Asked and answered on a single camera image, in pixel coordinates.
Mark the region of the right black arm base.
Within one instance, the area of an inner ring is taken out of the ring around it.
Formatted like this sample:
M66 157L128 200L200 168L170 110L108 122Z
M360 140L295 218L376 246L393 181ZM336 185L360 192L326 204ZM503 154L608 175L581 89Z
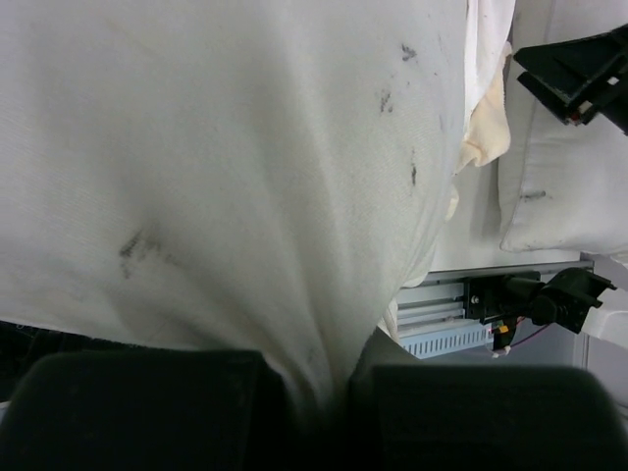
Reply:
M541 274L533 271L468 278L464 281L465 318L487 325L526 317L543 285Z

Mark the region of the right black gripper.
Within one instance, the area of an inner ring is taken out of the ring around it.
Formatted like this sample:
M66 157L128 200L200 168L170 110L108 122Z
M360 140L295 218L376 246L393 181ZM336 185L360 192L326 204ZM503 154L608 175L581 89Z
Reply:
M604 116L627 134L627 26L514 55L517 80L564 125Z

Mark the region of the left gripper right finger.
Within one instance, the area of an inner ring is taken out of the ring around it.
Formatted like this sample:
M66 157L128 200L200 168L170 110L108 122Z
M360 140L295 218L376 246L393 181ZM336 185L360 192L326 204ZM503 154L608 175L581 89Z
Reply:
M624 470L611 397L568 367L436 365L376 331L349 380L350 470Z

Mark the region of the grey cream ruffled pillowcase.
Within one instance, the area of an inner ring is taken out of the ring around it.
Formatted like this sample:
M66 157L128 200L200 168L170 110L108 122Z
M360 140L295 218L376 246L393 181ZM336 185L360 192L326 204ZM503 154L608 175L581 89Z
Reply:
M464 123L459 153L451 176L473 164L484 167L503 155L511 136L505 114L503 69L512 53L508 36L516 1L467 1L464 52ZM438 231L453 216L459 195L447 177L444 203L432 213ZM428 237L427 255L421 255L403 288L415 288L427 276L436 250L436 236ZM392 300L378 327L400 344L398 302Z

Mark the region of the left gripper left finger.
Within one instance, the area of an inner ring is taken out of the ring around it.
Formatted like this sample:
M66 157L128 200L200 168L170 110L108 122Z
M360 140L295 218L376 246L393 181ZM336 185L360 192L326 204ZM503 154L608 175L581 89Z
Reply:
M286 470L281 378L254 351L59 353L1 423L5 470Z

